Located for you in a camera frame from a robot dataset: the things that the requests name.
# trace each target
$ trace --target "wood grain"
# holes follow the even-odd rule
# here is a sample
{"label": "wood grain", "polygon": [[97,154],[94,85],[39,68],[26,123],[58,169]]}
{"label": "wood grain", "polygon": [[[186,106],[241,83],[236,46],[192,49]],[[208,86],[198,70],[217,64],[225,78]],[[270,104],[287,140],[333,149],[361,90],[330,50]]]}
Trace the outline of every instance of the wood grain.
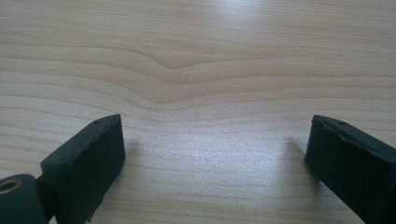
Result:
{"label": "wood grain", "polygon": [[92,223],[362,223],[304,164],[314,114],[396,147],[396,2],[0,1],[0,178],[122,115]]}

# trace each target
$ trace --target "black plastic piece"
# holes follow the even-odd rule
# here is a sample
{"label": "black plastic piece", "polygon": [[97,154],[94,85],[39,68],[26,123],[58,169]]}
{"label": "black plastic piece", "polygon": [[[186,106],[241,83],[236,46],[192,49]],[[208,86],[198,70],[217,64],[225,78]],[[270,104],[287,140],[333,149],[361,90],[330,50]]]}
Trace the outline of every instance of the black plastic piece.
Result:
{"label": "black plastic piece", "polygon": [[[44,159],[37,180],[31,175],[9,177],[22,182],[10,192],[1,194],[0,189],[0,223],[42,224],[56,216],[59,224],[83,224],[101,204],[124,161],[120,115],[98,119]],[[26,211],[37,218],[26,219]]]}
{"label": "black plastic piece", "polygon": [[396,149],[315,115],[305,161],[365,223],[396,223]]}
{"label": "black plastic piece", "polygon": [[34,176],[13,175],[0,180],[0,223],[47,223]]}

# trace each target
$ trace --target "wooden surface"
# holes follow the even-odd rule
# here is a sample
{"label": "wooden surface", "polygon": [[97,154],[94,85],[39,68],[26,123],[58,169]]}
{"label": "wooden surface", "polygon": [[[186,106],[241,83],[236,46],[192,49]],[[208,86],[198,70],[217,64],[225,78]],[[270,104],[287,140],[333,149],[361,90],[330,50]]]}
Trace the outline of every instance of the wooden surface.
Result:
{"label": "wooden surface", "polygon": [[396,2],[0,1],[0,178],[94,119],[96,223],[362,223],[304,164],[314,114],[396,147]]}

